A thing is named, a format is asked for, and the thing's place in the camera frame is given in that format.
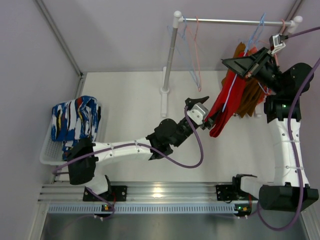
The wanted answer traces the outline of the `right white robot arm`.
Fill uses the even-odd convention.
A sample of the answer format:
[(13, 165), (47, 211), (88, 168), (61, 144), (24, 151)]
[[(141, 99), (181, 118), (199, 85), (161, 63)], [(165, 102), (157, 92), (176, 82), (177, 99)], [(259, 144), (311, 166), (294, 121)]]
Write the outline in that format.
[(257, 79), (274, 92), (264, 102), (273, 139), (273, 182), (237, 174), (233, 182), (238, 193), (252, 195), (264, 210), (303, 211), (319, 199), (319, 191), (310, 187), (305, 174), (300, 148), (300, 96), (310, 88), (313, 68), (299, 62), (281, 72), (271, 51), (265, 47), (250, 56), (223, 59), (222, 64), (244, 79)]

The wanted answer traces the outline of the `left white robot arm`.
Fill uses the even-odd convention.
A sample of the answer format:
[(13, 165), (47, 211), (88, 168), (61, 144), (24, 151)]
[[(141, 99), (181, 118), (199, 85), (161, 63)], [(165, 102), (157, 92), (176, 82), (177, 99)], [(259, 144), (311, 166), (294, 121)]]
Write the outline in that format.
[(209, 99), (187, 98), (184, 118), (175, 122), (171, 118), (162, 120), (148, 136), (127, 142), (106, 143), (81, 139), (67, 155), (69, 183), (82, 185), (96, 195), (111, 192), (107, 166), (124, 161), (150, 161), (166, 158), (183, 168), (197, 168), (200, 164), (185, 165), (169, 156), (191, 135), (198, 136), (197, 129), (208, 129), (212, 122), (206, 122), (209, 115), (204, 103)]

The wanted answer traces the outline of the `blue white patterned shorts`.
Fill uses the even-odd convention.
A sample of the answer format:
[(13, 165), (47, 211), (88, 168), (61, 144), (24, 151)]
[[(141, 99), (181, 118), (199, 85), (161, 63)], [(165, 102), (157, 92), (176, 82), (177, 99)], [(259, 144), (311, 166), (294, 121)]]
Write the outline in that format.
[(82, 139), (97, 139), (101, 109), (93, 96), (83, 95), (55, 105), (52, 110), (51, 140), (62, 143), (62, 160)]

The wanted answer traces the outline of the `red garment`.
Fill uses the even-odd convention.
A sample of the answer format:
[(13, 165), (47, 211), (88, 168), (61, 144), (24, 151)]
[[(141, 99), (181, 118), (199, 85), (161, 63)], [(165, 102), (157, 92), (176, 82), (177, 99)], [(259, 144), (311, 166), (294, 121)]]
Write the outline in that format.
[(246, 81), (229, 69), (222, 85), (222, 90), (206, 118), (206, 121), (208, 121), (215, 117), (213, 127), (209, 132), (209, 135), (213, 138), (217, 138), (220, 135), (227, 122), (240, 106)]

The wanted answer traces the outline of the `light blue wire hanger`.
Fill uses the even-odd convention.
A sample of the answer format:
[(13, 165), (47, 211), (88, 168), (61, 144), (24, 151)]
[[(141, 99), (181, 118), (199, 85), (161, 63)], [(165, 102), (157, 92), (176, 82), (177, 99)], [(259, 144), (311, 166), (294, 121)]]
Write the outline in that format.
[(177, 51), (177, 53), (181, 57), (193, 81), (195, 82), (197, 88), (200, 91), (202, 87), (202, 83), (201, 83), (202, 80), (201, 80), (201, 76), (196, 73), (196, 64), (192, 56), (192, 49), (191, 49), (191, 42), (190, 42), (191, 38), (193, 38), (193, 33), (189, 29), (185, 18), (182, 17), (182, 19), (184, 22), (184, 28), (182, 32), (177, 31), (177, 37), (179, 37), (181, 39), (180, 41), (183, 43), (183, 47), (182, 46), (180, 47), (181, 49), (183, 49), (183, 52), (181, 52), (177, 44), (175, 44), (174, 49)]

